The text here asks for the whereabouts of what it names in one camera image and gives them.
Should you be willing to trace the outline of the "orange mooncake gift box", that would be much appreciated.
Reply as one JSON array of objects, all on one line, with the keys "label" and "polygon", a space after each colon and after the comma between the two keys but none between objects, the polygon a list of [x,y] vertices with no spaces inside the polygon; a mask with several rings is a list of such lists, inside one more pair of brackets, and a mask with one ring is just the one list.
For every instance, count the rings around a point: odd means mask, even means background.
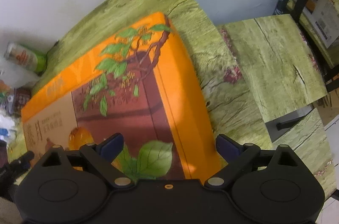
[{"label": "orange mooncake gift box", "polygon": [[220,170],[189,54],[169,18],[142,18],[56,75],[21,111],[37,159],[123,135],[111,164],[132,180],[199,179]]}]

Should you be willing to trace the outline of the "purple lidded porridge can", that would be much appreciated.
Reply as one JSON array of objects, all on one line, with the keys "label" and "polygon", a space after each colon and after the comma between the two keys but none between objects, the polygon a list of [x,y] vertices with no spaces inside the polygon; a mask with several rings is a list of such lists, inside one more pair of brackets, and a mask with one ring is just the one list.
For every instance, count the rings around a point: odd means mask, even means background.
[{"label": "purple lidded porridge can", "polygon": [[10,89],[6,95],[6,110],[9,115],[21,115],[21,109],[31,99],[31,91],[27,88]]}]

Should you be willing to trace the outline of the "white plastic bag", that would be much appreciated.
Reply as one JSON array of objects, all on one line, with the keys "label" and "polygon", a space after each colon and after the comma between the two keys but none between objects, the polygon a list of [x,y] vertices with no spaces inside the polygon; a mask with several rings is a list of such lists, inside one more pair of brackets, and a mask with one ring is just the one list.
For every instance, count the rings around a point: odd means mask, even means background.
[{"label": "white plastic bag", "polygon": [[28,71],[1,56],[0,61],[1,81],[5,85],[16,89],[20,87],[32,88],[40,77],[34,72]]}]

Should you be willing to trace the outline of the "Tsingtao beer can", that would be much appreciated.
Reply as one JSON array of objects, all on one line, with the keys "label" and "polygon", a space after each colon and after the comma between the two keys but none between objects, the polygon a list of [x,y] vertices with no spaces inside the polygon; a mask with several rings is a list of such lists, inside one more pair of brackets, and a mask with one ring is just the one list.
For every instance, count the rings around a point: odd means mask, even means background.
[{"label": "Tsingtao beer can", "polygon": [[47,67],[47,56],[21,44],[9,42],[5,59],[36,74],[42,74]]}]

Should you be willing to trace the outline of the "black framed wooden board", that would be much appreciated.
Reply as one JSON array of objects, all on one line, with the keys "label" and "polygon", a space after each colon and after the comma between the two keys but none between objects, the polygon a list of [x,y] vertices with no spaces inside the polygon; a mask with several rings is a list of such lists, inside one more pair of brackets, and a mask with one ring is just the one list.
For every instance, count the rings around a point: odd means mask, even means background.
[{"label": "black framed wooden board", "polygon": [[299,22],[328,66],[338,66],[338,0],[307,0]]}]

